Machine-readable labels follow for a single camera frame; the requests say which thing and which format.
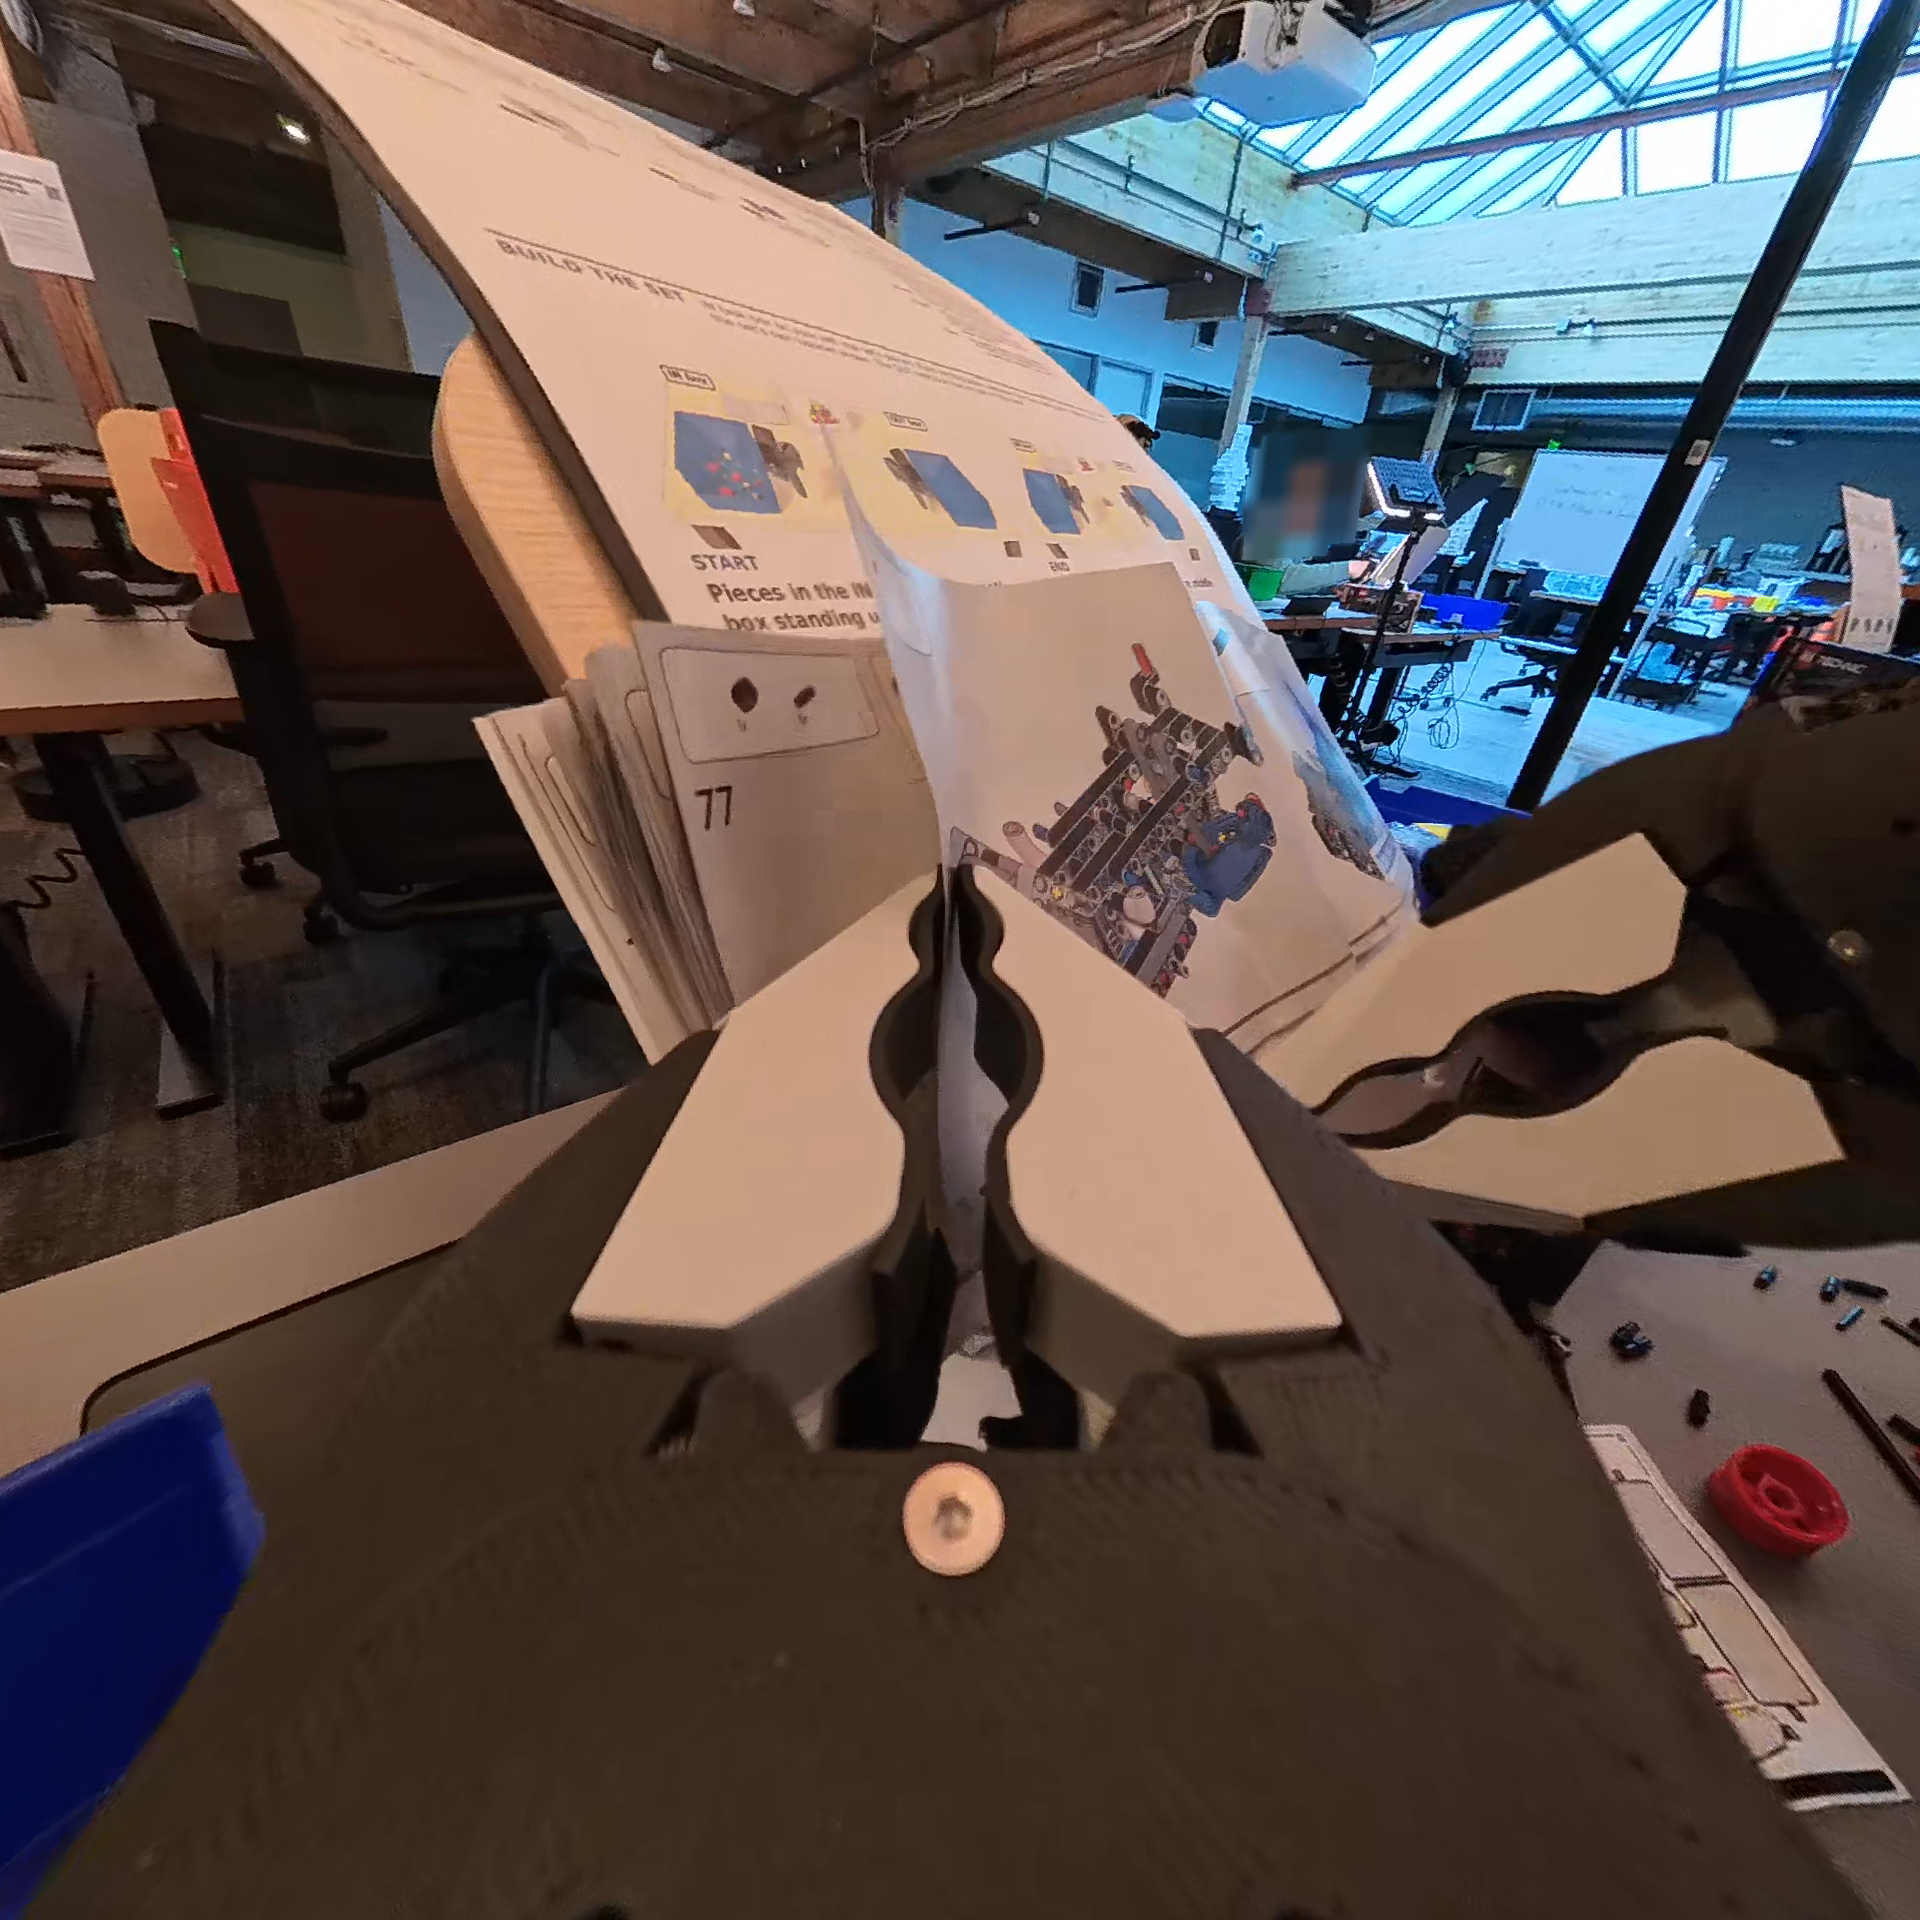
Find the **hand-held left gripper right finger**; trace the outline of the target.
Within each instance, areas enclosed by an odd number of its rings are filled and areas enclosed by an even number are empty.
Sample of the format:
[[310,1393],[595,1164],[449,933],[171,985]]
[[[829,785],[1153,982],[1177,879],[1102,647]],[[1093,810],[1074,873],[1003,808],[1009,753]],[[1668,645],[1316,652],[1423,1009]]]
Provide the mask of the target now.
[[1014,1418],[991,1442],[1079,1448],[1087,1406],[1148,1376],[1331,1350],[1346,1318],[1194,1031],[1002,879],[959,870],[959,1126],[980,1277]]

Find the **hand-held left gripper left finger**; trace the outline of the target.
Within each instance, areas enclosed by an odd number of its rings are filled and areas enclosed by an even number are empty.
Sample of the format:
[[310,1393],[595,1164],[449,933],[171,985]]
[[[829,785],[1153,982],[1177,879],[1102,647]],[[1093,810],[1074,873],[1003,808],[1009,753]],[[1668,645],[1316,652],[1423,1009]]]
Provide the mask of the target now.
[[945,873],[877,902],[708,1037],[569,1312],[596,1346],[822,1399],[909,1448],[939,1392]]

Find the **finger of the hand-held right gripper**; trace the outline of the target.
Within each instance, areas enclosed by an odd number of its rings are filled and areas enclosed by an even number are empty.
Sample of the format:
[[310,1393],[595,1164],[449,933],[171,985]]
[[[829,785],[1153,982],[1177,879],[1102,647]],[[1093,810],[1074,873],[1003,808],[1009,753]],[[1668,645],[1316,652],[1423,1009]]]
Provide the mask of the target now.
[[1423,1068],[1467,1029],[1546,998],[1609,998],[1674,962],[1689,889],[1629,833],[1441,925],[1346,978],[1255,1063],[1310,1108],[1367,1071]]
[[1583,1232],[1620,1212],[1839,1164],[1843,1143],[1809,1081],[1725,1039],[1686,1037],[1571,1110],[1467,1114],[1358,1154],[1430,1218]]

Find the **toy instruction booklet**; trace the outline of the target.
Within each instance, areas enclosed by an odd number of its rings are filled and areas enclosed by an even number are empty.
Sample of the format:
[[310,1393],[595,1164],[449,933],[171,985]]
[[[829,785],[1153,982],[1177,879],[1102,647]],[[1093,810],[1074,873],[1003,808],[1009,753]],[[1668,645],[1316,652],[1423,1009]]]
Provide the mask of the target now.
[[[615,998],[668,1070],[633,1188],[743,1001],[886,895],[945,873],[937,1113],[956,1285],[980,1277],[975,1161],[991,1087],[966,1055],[959,870],[1002,879],[1245,1054],[1316,1013],[1407,920],[1406,858],[1273,663],[1243,712],[1172,584],[1156,663],[1121,570],[935,582],[855,524],[879,642],[735,654],[639,621],[558,698],[482,725]],[[561,1322],[630,1194],[567,1269]]]

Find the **grey desk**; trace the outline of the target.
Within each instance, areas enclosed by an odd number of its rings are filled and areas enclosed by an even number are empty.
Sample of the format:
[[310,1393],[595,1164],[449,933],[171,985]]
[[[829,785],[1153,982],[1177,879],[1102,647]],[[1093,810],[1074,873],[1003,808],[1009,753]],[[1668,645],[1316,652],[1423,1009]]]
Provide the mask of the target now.
[[[267,1520],[342,1401],[364,1356],[475,1222],[586,1136],[611,1188],[635,1152],[635,1087],[231,1213],[93,1263],[21,1282],[2,1300],[5,1472],[81,1437],[92,1418],[206,1380]],[[1837,1480],[1855,1538],[1822,1562],[1741,1548],[1745,1577],[1814,1657],[1839,1703],[1916,1788],[1916,1508],[1831,1390],[1916,1410],[1916,1356],[1885,1333],[1818,1329],[1813,1254],[1763,1254],[1783,1279],[1747,1288],[1747,1261],[1603,1252],[1556,1325],[1572,1334],[1574,1402],[1629,1428],[1674,1490],[1741,1442],[1810,1456]]]

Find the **scattered black connector pins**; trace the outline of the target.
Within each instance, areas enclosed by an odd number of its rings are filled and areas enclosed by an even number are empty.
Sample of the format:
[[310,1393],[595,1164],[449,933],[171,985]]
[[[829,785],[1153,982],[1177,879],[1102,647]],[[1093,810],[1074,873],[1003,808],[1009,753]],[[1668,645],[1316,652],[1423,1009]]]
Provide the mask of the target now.
[[1837,1369],[1871,1413],[1916,1415],[1916,1308],[1835,1257],[1644,1269],[1623,1298],[1612,1337],[1685,1396],[1703,1393],[1707,1423],[1781,1434],[1790,1416],[1831,1402],[1822,1369]]

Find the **white standing sign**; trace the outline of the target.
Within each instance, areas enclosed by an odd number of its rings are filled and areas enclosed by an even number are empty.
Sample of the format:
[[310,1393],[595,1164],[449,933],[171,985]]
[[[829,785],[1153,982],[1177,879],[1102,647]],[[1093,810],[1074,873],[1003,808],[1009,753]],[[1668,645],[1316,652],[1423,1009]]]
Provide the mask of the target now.
[[1849,598],[1839,642],[1863,654],[1889,654],[1903,610],[1900,520],[1889,495],[1839,487]]

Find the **long black axle rod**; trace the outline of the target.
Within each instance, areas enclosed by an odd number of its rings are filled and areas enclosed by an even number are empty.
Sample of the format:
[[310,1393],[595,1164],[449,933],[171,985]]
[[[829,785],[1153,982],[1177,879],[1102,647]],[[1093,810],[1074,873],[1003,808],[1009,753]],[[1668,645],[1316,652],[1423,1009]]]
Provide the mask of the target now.
[[1822,1369],[1819,1380],[1826,1385],[1829,1393],[1835,1399],[1847,1418],[1863,1432],[1868,1445],[1889,1465],[1889,1472],[1895,1477],[1895,1480],[1900,1480],[1907,1495],[1914,1502],[1917,1502],[1917,1465],[1908,1457],[1903,1445],[1895,1437],[1895,1432],[1884,1425],[1884,1418],[1871,1413],[1865,1399],[1837,1369]]

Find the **red toy wheel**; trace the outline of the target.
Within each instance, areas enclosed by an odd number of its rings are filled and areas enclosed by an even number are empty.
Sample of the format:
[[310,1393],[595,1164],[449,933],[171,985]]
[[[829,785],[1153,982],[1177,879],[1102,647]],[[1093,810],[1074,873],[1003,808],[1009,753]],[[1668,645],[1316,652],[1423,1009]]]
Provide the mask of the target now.
[[1707,1477],[1707,1498],[1738,1538],[1791,1560],[1835,1548],[1852,1529],[1833,1480],[1814,1462],[1773,1445],[1729,1453]]

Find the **whiteboard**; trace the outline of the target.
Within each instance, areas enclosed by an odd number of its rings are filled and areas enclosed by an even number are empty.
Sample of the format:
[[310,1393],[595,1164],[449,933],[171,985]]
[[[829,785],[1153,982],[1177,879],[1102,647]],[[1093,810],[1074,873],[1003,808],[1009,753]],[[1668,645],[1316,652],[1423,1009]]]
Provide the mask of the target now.
[[1661,471],[1661,452],[1540,447],[1495,536],[1495,564],[1604,584]]

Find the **black office chair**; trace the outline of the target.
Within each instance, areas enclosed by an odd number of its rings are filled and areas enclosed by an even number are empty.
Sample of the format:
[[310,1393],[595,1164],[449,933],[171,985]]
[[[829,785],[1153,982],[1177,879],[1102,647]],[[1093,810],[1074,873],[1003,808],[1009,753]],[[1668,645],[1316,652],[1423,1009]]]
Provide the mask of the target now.
[[517,1001],[540,1113],[561,998],[611,992],[555,944],[561,895],[475,730],[543,688],[442,493],[439,381],[167,320],[151,337],[231,577],[187,629],[226,657],[279,850],[318,885],[305,937],[511,929],[454,942],[429,1005],[335,1055],[322,1114],[359,1120],[364,1068]]

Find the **blue plastic bin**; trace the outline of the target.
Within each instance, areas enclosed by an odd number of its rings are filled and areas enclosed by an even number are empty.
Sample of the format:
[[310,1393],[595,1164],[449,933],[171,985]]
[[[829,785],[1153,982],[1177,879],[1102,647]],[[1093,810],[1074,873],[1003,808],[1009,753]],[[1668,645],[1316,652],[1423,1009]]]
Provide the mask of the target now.
[[2,1478],[5,1917],[175,1704],[263,1540],[203,1383]]

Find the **white ceiling projector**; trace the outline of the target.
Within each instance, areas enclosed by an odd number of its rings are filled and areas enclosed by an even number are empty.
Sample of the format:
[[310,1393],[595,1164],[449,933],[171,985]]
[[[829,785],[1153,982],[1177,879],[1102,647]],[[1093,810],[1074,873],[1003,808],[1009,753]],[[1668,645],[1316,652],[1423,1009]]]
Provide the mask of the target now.
[[1340,117],[1375,82],[1370,20],[1370,5],[1229,5],[1194,47],[1189,88],[1257,128]]

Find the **orange chair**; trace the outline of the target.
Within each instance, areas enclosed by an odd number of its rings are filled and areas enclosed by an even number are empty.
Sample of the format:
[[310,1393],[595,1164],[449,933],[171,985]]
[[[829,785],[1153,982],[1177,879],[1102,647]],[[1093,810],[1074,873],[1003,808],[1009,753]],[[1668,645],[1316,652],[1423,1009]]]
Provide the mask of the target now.
[[179,409],[109,409],[95,432],[140,557],[206,592],[238,592]]

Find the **white wall notice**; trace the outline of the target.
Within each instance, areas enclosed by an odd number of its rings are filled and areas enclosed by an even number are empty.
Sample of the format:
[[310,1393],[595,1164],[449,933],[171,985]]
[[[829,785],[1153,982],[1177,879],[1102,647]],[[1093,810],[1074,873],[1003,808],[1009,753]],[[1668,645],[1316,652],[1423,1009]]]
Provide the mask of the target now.
[[93,281],[78,213],[60,166],[35,152],[2,151],[0,186],[7,262],[21,271]]

